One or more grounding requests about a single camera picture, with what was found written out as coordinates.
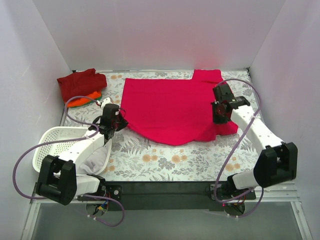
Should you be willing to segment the pink t shirt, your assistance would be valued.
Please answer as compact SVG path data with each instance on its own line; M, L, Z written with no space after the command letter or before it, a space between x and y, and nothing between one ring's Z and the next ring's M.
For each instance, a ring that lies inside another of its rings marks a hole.
M213 88L222 80L219 69L196 69L191 79L126 78L121 108L127 127L151 141L171 146L234 135L238 132L235 123L213 121Z

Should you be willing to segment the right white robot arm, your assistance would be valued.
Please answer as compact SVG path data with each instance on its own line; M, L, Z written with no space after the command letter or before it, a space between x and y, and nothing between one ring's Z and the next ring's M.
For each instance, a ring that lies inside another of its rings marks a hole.
M267 188L297 177L298 148L276 136L257 117L249 101L236 97L230 86L219 83L213 88L215 101L212 102L213 122L215 124L235 123L255 148L258 159L252 170L243 171L227 177L222 184L215 182L213 198L232 200L244 196L256 187Z

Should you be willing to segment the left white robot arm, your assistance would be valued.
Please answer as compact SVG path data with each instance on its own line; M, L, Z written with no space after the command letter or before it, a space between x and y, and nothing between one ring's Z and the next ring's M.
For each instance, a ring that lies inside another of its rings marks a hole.
M36 194L62 205L86 194L95 200L103 199L106 181L100 174L109 162L115 132L127 124L119 105L105 104L102 114L80 140L65 151L57 155L49 153L42 159Z

